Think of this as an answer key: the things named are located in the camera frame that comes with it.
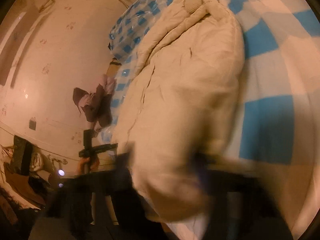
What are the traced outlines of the person's left hand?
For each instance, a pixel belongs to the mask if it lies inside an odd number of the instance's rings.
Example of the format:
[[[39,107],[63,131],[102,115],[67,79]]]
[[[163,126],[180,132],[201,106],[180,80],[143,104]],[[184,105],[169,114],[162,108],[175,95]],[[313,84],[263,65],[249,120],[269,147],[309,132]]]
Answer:
[[[91,171],[97,171],[100,165],[99,158],[97,155],[91,157],[81,158],[78,162],[78,166],[76,169],[76,175],[87,174]]]

